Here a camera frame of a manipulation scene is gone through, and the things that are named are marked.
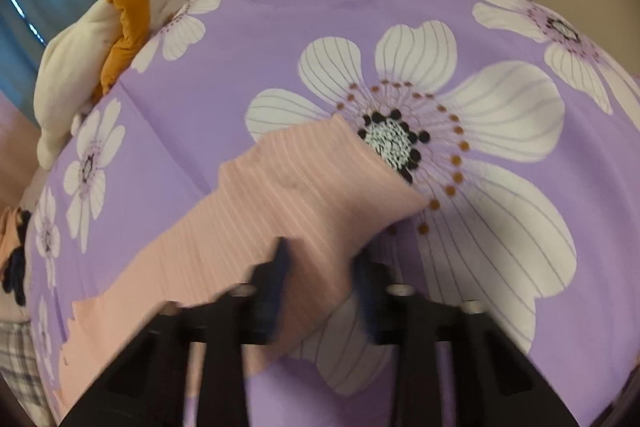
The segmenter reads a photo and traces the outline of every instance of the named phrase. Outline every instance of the white stuffed animal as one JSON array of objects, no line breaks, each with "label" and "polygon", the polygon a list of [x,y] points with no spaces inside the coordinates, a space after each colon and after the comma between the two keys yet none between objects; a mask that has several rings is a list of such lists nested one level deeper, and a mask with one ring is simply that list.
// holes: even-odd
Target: white stuffed animal
[{"label": "white stuffed animal", "polygon": [[[168,1],[149,0],[151,33],[164,24],[162,10]],[[33,95],[35,117],[42,130],[38,162],[44,169],[52,168],[72,129],[77,131],[92,110],[92,92],[121,34],[118,10],[107,0],[97,0],[78,22],[47,45]]]}]

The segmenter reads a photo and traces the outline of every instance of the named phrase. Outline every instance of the plaid fabric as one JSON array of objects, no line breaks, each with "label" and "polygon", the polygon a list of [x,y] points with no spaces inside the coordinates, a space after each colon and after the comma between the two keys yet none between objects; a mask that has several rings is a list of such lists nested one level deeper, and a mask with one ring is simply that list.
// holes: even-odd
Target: plaid fabric
[{"label": "plaid fabric", "polygon": [[40,381],[29,323],[0,323],[0,373],[38,427],[55,425]]}]

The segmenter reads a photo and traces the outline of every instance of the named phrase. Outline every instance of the purple bedsheet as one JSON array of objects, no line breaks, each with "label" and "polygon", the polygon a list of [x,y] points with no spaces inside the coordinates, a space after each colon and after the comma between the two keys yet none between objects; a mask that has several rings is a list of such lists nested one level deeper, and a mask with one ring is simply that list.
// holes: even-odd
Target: purple bedsheet
[{"label": "purple bedsheet", "polygon": [[[47,182],[28,237],[43,381],[58,386],[71,303],[215,190],[222,162],[340,111],[432,198],[381,255],[434,300],[487,302],[587,426],[640,348],[638,96],[524,0],[191,0]],[[354,309],[248,382],[252,425],[386,425],[391,357]]]}]

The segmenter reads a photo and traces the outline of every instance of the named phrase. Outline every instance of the black dot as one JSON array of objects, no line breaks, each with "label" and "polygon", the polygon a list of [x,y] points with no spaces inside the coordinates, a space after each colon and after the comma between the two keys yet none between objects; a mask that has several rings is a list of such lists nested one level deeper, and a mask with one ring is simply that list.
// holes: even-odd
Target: black dot
[{"label": "black dot", "polygon": [[373,121],[373,123],[382,123],[383,121],[386,121],[386,118],[382,116],[378,111],[376,111],[371,115],[371,120]]},{"label": "black dot", "polygon": [[400,174],[407,183],[411,184],[414,182],[414,177],[409,174],[409,171],[406,168],[402,168],[402,170],[398,171],[398,174]]}]

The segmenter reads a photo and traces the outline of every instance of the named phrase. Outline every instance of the pink curtain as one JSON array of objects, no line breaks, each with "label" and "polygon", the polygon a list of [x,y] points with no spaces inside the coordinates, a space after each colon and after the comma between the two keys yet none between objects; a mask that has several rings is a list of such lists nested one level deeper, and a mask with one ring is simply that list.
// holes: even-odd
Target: pink curtain
[{"label": "pink curtain", "polygon": [[40,131],[0,92],[0,211],[16,206],[38,167]]}]

